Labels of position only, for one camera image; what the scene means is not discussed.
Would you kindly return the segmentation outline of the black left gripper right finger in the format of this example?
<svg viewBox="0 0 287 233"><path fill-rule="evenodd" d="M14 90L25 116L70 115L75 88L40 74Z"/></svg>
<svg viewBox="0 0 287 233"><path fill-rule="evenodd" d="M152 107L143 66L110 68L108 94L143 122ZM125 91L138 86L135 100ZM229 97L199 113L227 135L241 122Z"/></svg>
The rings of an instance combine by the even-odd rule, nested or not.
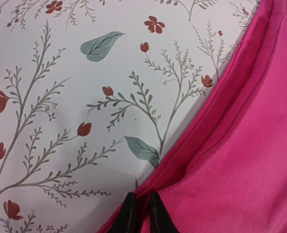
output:
<svg viewBox="0 0 287 233"><path fill-rule="evenodd" d="M151 233L179 233L156 191L152 191L150 195L149 216Z"/></svg>

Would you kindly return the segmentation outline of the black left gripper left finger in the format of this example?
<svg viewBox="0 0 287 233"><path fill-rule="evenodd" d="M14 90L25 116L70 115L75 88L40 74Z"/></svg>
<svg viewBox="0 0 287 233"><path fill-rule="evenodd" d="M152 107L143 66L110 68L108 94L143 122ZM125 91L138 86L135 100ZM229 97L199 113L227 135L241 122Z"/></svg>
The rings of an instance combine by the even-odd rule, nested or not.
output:
<svg viewBox="0 0 287 233"><path fill-rule="evenodd" d="M129 192L108 233L134 233L137 222L136 194Z"/></svg>

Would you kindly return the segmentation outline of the pink garment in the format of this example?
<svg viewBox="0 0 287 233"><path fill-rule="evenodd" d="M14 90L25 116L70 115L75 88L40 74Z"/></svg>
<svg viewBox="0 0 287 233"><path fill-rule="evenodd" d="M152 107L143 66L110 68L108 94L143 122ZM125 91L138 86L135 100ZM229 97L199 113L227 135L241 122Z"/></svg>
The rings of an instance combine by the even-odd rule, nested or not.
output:
<svg viewBox="0 0 287 233"><path fill-rule="evenodd" d="M222 77L134 192L150 233L158 192L179 233L287 233L287 0L263 0Z"/></svg>

